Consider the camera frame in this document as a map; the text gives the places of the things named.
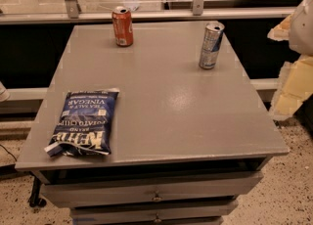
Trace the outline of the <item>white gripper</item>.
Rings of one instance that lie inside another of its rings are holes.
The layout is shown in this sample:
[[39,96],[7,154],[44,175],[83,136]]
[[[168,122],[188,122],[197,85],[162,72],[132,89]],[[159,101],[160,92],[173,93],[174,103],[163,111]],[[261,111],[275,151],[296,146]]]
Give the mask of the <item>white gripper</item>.
[[292,16],[270,29],[267,37],[288,40],[290,48],[301,54],[294,63],[284,62],[279,73],[269,114],[281,121],[292,117],[313,94],[313,0],[303,0]]

